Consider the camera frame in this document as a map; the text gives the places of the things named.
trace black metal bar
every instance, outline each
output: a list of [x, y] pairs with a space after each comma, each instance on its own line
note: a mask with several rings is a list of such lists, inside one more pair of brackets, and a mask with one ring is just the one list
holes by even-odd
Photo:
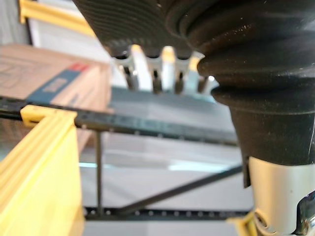
[[21, 120], [20, 110], [26, 105], [38, 105], [55, 109], [76, 111], [76, 127], [95, 131], [112, 131], [141, 136], [164, 137], [210, 144], [237, 146], [235, 133], [180, 125], [157, 120], [111, 115], [72, 107], [42, 104], [0, 96], [0, 118]]
[[215, 181], [227, 178], [229, 176], [238, 174], [240, 172], [242, 172], [242, 166], [234, 167], [234, 168], [227, 170], [227, 171], [224, 171], [222, 173], [199, 179], [197, 181], [182, 185], [180, 187], [168, 190], [166, 192], [163, 192], [163, 193], [157, 194], [155, 196], [152, 196], [152, 197], [140, 200], [138, 202], [132, 203], [130, 205], [124, 206], [124, 207], [117, 210], [117, 214], [124, 215], [124, 214], [129, 214], [129, 213], [135, 212], [137, 210], [143, 209], [147, 205], [150, 205], [150, 204], [153, 204], [156, 202], [160, 202], [160, 201], [165, 200], [167, 198], [177, 196], [179, 194], [191, 191], [193, 189], [196, 189], [196, 188], [202, 187], [204, 185], [213, 183]]
[[103, 191], [103, 158], [102, 158], [102, 142], [101, 132], [95, 132], [95, 152], [96, 152], [96, 163], [97, 163], [97, 213], [99, 216], [103, 215], [102, 205], [102, 191]]
[[231, 217], [244, 217], [248, 210], [177, 210], [142, 209], [132, 214], [118, 214], [118, 208], [104, 208], [98, 216], [96, 207], [85, 207], [88, 221], [211, 221], [226, 220]]

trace yellow wooden board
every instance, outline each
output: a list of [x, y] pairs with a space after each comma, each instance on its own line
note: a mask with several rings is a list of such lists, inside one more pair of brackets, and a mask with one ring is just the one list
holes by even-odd
[[82, 234], [75, 112], [26, 106], [35, 128], [0, 163], [0, 235]]

